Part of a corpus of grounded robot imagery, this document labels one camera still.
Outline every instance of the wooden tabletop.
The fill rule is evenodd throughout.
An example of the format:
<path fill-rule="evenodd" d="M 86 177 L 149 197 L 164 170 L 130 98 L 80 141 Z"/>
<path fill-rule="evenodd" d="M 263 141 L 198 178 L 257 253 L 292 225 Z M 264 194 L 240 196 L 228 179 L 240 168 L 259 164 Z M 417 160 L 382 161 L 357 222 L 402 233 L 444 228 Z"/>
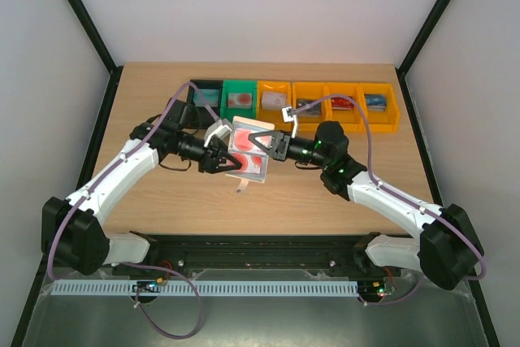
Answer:
<path fill-rule="evenodd" d="M 197 78 L 392 83 L 401 122 L 397 133 L 374 134 L 374 171 L 388 183 L 431 201 L 401 88 L 391 65 L 128 63 L 110 113 L 96 173 L 117 155 L 134 127 L 162 112 L 168 98 L 185 81 Z M 350 155 L 366 164 L 366 135 L 347 136 Z M 185 165 L 176 156 L 167 157 L 164 163 Z M 242 194 L 235 192 L 237 185 L 235 178 L 201 174 L 196 167 L 187 172 L 157 167 L 114 208 L 105 229 L 210 235 L 403 233 L 374 211 L 331 195 L 323 187 L 319 171 L 299 171 L 289 161 L 270 161 L 265 184 L 250 183 Z"/>

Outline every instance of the white backdrop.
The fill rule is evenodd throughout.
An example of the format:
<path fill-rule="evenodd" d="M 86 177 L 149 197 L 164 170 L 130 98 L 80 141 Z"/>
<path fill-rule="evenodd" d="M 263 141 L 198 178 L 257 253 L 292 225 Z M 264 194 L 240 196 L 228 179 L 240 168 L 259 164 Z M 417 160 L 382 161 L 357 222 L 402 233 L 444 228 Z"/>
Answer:
<path fill-rule="evenodd" d="M 500 343 L 518 345 L 520 7 L 453 0 L 409 74 L 444 201 L 470 214 Z"/>
<path fill-rule="evenodd" d="M 41 207 L 76 186 L 108 73 L 66 0 L 0 0 L 0 345 L 41 259 Z"/>
<path fill-rule="evenodd" d="M 435 0 L 84 0 L 127 61 L 393 63 Z"/>

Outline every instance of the purple cable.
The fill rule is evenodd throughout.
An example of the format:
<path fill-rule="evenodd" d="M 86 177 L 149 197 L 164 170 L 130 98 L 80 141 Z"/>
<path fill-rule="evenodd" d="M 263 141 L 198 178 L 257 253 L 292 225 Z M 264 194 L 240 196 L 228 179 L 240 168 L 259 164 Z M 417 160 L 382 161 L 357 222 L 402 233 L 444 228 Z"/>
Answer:
<path fill-rule="evenodd" d="M 347 101 L 351 102 L 357 108 L 357 111 L 359 111 L 359 114 L 361 115 L 361 117 L 363 119 L 363 123 L 365 124 L 366 138 L 367 138 L 367 143 L 368 143 L 368 157 L 367 157 L 367 163 L 366 163 L 366 167 L 367 167 L 367 170 L 368 170 L 368 176 L 370 177 L 370 179 L 375 184 L 379 183 L 379 179 L 374 175 L 374 172 L 372 171 L 372 134 L 371 134 L 371 130 L 370 130 L 370 127 L 368 125 L 368 120 L 366 119 L 365 113 L 363 112 L 362 108 L 359 106 L 359 104 L 356 101 L 354 101 L 348 95 L 344 95 L 342 93 L 333 93 L 331 95 L 327 95 L 326 97 L 322 97 L 320 99 L 317 99 L 317 100 L 315 100 L 312 103 L 304 105 L 304 106 L 300 107 L 299 109 L 296 109 L 293 113 L 294 114 L 298 114 L 298 113 L 301 113 L 302 111 L 309 110 L 312 106 L 315 106 L 315 105 L 325 101 L 326 99 L 331 99 L 331 98 L 343 98 L 343 99 L 346 99 Z M 405 204 L 407 204 L 409 206 L 412 206 L 414 209 L 417 209 L 417 210 L 421 209 L 420 205 L 418 205 L 417 203 L 415 203 L 411 199 L 408 199 L 407 197 L 404 197 L 401 194 L 396 193 L 395 191 L 393 191 L 392 189 L 388 188 L 384 184 L 381 184 L 379 186 L 379 188 L 382 189 L 385 193 L 391 195 L 392 197 L 394 197 L 396 199 L 399 199 L 400 201 L 404 202 Z M 456 229 L 451 223 L 446 221 L 446 219 L 444 219 L 440 215 L 438 215 L 438 214 L 436 214 L 433 211 L 428 210 L 428 209 L 425 209 L 424 213 L 426 213 L 430 217 L 433 217 L 434 219 L 436 219 L 437 221 L 442 223 L 446 228 L 448 228 L 450 231 L 452 231 L 455 234 L 455 236 L 457 236 L 459 239 L 461 239 L 461 241 L 471 250 L 471 252 L 473 252 L 473 254 L 479 260 L 479 263 L 480 263 L 480 274 L 478 274 L 478 275 L 468 275 L 466 277 L 466 279 L 467 280 L 481 280 L 486 275 L 486 273 L 488 272 L 488 265 L 486 264 L 486 261 L 485 261 L 484 257 L 477 250 L 477 248 L 458 229 Z"/>
<path fill-rule="evenodd" d="M 163 120 L 166 118 L 167 114 L 168 114 L 168 111 L 171 109 L 171 107 L 173 106 L 173 103 L 177 100 L 177 98 L 180 96 L 180 94 L 187 88 L 187 87 L 192 87 L 195 92 L 199 95 L 202 103 L 204 103 L 204 107 L 206 108 L 206 110 L 208 110 L 208 112 L 210 113 L 211 117 L 213 117 L 213 119 L 216 121 L 218 121 L 220 118 L 218 115 L 216 115 L 216 113 L 213 111 L 213 109 L 210 107 L 210 104 L 208 103 L 208 101 L 204 98 L 204 96 L 202 95 L 202 92 L 201 90 L 194 84 L 192 83 L 191 81 L 189 82 L 186 82 L 184 83 L 183 85 L 180 86 L 179 90 L 177 90 L 177 92 L 175 93 L 175 95 L 170 99 L 169 103 L 167 104 L 166 108 L 164 109 L 164 112 L 161 114 L 161 116 L 158 118 L 157 122 L 155 123 L 155 125 L 152 127 L 152 129 L 148 132 L 148 134 L 145 136 L 145 138 L 142 139 L 142 141 L 137 144 L 134 148 L 132 148 L 130 151 L 128 151 L 125 155 L 126 158 L 129 158 L 130 156 L 132 156 L 133 154 L 135 154 L 146 142 L 148 142 L 148 140 L 154 135 L 155 132 L 157 132 L 157 129 L 159 128 L 159 126 L 161 125 L 161 123 L 163 122 Z M 116 162 L 114 162 L 111 166 L 109 166 L 93 183 L 92 185 L 87 189 L 87 194 L 90 195 L 93 193 L 93 191 L 96 189 L 96 187 L 99 186 L 99 184 L 101 182 L 103 182 L 103 180 L 113 172 L 114 169 L 116 169 L 121 163 L 123 163 L 124 160 L 122 158 L 120 158 L 119 160 L 117 160 Z M 47 274 L 49 275 L 49 278 L 51 278 L 52 280 L 59 280 L 61 278 L 63 278 L 64 276 L 68 276 L 68 275 L 63 275 L 61 277 L 57 277 L 55 274 L 54 274 L 54 271 L 53 271 L 53 268 L 54 268 L 54 257 L 56 256 L 56 250 L 58 248 L 58 243 L 59 243 L 59 239 L 61 239 L 61 236 L 63 234 L 63 231 L 65 230 L 65 227 L 67 226 L 68 222 L 70 221 L 70 219 L 72 218 L 72 216 L 74 215 L 74 213 L 76 213 L 76 210 L 78 210 L 78 208 L 81 206 L 81 204 L 87 199 L 87 197 L 81 197 L 80 199 L 78 199 L 78 201 L 72 206 L 72 208 L 68 211 L 68 213 L 65 215 L 65 218 L 63 219 L 62 223 L 59 225 L 59 228 L 58 230 L 56 231 L 56 234 L 54 235 L 54 239 L 52 241 L 52 245 L 50 246 L 50 251 L 49 251 L 49 257 L 47 258 Z"/>
<path fill-rule="evenodd" d="M 388 302 L 366 302 L 363 299 L 363 297 L 361 297 L 361 296 L 357 296 L 357 297 L 359 298 L 359 301 L 361 301 L 363 303 L 364 306 L 387 306 L 387 305 L 398 304 L 399 302 L 406 301 L 407 299 L 412 297 L 415 294 L 415 292 L 417 292 L 419 290 L 419 287 L 421 286 L 421 284 L 423 284 L 423 282 L 424 282 L 424 277 L 422 277 L 416 283 L 414 288 L 412 288 L 407 294 L 405 294 L 403 297 L 397 298 L 396 300 L 393 300 L 393 301 L 388 301 Z"/>
<path fill-rule="evenodd" d="M 195 294 L 195 297 L 197 298 L 197 301 L 198 301 L 198 320 L 197 320 L 197 324 L 195 324 L 195 328 L 188 332 L 186 335 L 173 335 L 171 333 L 168 333 L 164 330 L 162 330 L 151 318 L 150 316 L 148 315 L 148 313 L 146 313 L 145 311 L 145 308 L 143 308 L 143 305 L 139 302 L 139 293 L 140 293 L 140 290 L 137 290 L 136 292 L 136 305 L 137 307 L 139 307 L 139 309 L 141 309 L 141 313 L 145 316 L 145 318 L 148 320 L 148 323 L 149 325 L 155 330 L 157 331 L 158 333 L 160 333 L 161 335 L 169 338 L 169 339 L 175 339 L 175 340 L 182 340 L 182 339 L 188 339 L 189 337 L 195 335 L 197 332 L 199 332 L 202 328 L 202 324 L 204 323 L 204 306 L 202 305 L 202 298 L 200 296 L 200 294 L 198 293 L 198 290 L 197 290 L 197 287 L 193 284 L 193 282 L 191 280 L 189 280 L 188 278 L 186 278 L 184 275 L 180 274 L 179 272 L 177 271 L 173 271 L 173 270 L 170 270 L 169 268 L 165 268 L 165 267 L 158 267 L 158 266 L 143 266 L 141 264 L 135 264 L 135 263 L 123 263 L 125 266 L 130 266 L 130 267 L 135 267 L 135 268 L 141 268 L 143 270 L 158 270 L 158 271 L 164 271 L 164 272 L 169 272 L 170 274 L 173 274 L 175 276 L 178 276 L 179 278 L 181 278 L 184 282 L 186 282 L 190 288 L 192 288 L 193 290 L 193 293 Z"/>

